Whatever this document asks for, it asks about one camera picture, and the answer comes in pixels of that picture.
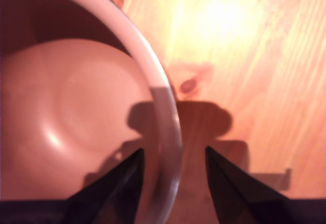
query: wooden table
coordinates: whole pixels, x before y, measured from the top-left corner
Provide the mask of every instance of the wooden table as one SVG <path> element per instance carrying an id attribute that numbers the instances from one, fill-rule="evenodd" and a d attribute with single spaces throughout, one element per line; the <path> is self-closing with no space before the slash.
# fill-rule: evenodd
<path id="1" fill-rule="evenodd" d="M 288 197 L 326 198 L 326 0 L 113 1 L 180 101 L 184 164 L 169 223 L 218 223 L 207 145 Z"/>

